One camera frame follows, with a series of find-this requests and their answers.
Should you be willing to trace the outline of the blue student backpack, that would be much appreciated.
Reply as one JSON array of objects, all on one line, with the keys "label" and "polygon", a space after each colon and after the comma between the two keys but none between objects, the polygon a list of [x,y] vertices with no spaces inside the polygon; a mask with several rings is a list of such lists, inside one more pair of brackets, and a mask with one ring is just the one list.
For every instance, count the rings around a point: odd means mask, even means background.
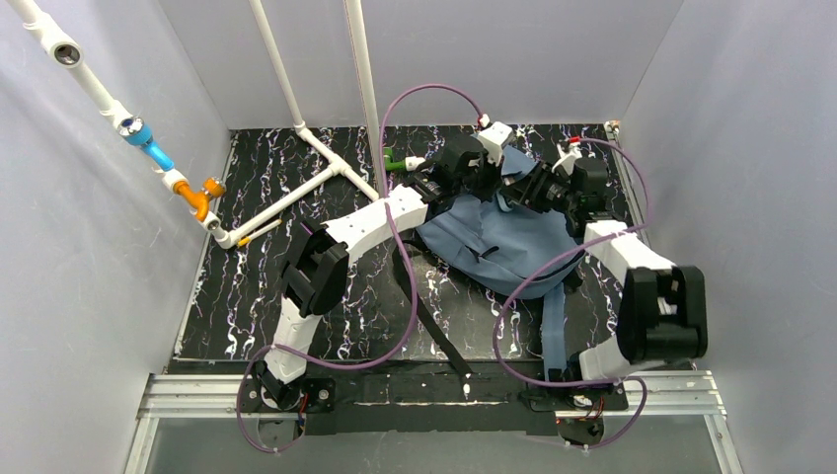
[{"label": "blue student backpack", "polygon": [[[563,213],[536,212],[499,193],[486,201],[462,194],[417,233],[405,243],[506,296],[542,265],[577,246]],[[543,300],[542,358],[551,382],[560,381],[567,367],[565,300],[581,287],[577,267],[583,256],[579,251],[550,266],[518,295]]]}]

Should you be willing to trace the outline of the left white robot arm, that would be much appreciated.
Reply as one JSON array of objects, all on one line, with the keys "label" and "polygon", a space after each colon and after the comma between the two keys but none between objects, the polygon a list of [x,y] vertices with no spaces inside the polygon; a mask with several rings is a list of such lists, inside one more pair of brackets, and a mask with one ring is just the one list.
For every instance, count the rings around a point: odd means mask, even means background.
[{"label": "left white robot arm", "polygon": [[485,129],[446,141],[430,160],[371,204],[338,219],[296,224],[280,266],[280,316],[272,342],[255,356],[247,375],[276,408],[297,404],[297,380],[313,361],[310,346],[322,317],[347,292],[348,269],[369,250],[424,225],[455,198],[487,200],[501,183],[509,133]]}]

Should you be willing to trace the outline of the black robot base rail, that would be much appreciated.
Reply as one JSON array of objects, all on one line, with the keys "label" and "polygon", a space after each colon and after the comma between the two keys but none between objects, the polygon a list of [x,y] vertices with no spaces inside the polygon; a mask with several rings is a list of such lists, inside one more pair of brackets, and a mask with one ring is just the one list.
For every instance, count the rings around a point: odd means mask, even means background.
[{"label": "black robot base rail", "polygon": [[595,421],[625,413],[618,387],[544,388],[523,382],[493,362],[477,361],[465,376],[452,365],[395,361],[363,371],[312,365],[283,384],[259,361],[243,381],[243,414],[287,414],[305,435],[355,433],[523,432],[556,435],[559,418]]}]

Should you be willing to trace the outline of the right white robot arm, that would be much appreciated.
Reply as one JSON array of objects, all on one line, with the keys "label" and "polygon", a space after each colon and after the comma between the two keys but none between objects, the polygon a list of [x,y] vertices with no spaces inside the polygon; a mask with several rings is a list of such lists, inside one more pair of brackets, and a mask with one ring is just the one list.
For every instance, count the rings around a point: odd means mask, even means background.
[{"label": "right white robot arm", "polygon": [[677,266],[616,220],[604,191],[606,165],[579,158],[570,167],[538,164],[504,193],[527,208],[554,210],[570,237],[618,279],[622,296],[613,336],[569,358],[551,376],[563,383],[623,379],[671,362],[704,356],[709,345],[706,282],[694,266]]}]

